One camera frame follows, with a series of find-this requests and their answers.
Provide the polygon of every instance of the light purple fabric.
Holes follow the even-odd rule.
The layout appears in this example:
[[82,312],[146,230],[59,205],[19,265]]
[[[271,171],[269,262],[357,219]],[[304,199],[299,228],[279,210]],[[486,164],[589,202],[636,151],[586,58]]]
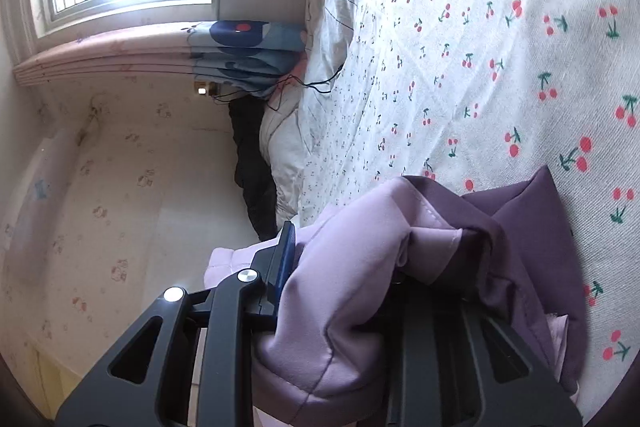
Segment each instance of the light purple fabric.
[[[385,383],[382,338],[354,326],[376,313],[396,267],[435,288],[481,300],[509,320],[550,368],[556,355],[545,312],[563,308],[570,324],[566,360],[573,359],[571,372],[563,372],[564,386],[572,391],[584,361],[585,346],[574,338],[586,333],[584,302],[581,308],[562,299],[562,305],[554,305],[559,294],[551,299],[545,294],[542,305],[538,293],[545,289],[534,287],[522,260],[534,260],[532,253],[521,250],[531,243],[529,236],[540,234],[540,218],[521,204],[531,203],[528,192],[538,197],[537,212],[557,220],[546,223],[545,233],[565,249],[553,252],[560,259],[547,263],[546,270],[558,272],[554,282],[564,283],[562,292],[581,295],[570,230],[548,169],[530,182],[474,202],[427,178],[395,178],[298,231],[300,261],[284,287],[278,326],[254,342],[254,404],[281,421],[305,427],[341,426],[374,413]],[[523,237],[518,249],[495,219],[507,206],[510,219],[520,216]],[[231,270],[248,266],[252,253],[272,244],[231,254]],[[219,264],[222,254],[214,251],[212,263]],[[230,272],[208,270],[207,286],[225,274]]]

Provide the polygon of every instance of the bed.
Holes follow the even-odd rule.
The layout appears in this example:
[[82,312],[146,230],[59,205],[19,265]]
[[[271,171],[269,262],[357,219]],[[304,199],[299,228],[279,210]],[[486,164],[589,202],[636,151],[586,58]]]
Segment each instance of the bed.
[[548,164],[584,274],[589,422],[640,341],[640,0],[308,0],[307,26],[306,82],[344,67],[294,114],[301,223],[393,176],[464,193]]

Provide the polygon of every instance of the black cloth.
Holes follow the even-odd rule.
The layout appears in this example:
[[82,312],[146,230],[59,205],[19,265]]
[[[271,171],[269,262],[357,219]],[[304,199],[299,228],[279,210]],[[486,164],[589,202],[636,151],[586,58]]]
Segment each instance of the black cloth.
[[260,124],[265,101],[244,96],[229,102],[229,116],[238,147],[236,184],[242,188],[249,220],[260,241],[276,237],[276,185],[260,154]]

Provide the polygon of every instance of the bed sheet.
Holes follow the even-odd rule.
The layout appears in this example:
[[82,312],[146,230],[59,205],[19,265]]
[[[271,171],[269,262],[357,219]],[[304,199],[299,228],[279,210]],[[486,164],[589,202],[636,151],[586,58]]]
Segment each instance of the bed sheet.
[[577,402],[586,423],[640,342],[640,0],[312,5],[307,82],[344,68],[330,94],[305,89],[301,101],[302,223],[401,174],[462,193],[548,164],[590,312]]

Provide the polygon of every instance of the metal screw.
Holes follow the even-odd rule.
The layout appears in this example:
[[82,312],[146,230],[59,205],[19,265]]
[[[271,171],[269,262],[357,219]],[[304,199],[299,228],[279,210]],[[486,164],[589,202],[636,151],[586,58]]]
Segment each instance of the metal screw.
[[238,279],[242,282],[251,282],[258,279],[258,272],[256,270],[252,270],[251,268],[247,268],[246,270],[242,270],[238,272]]

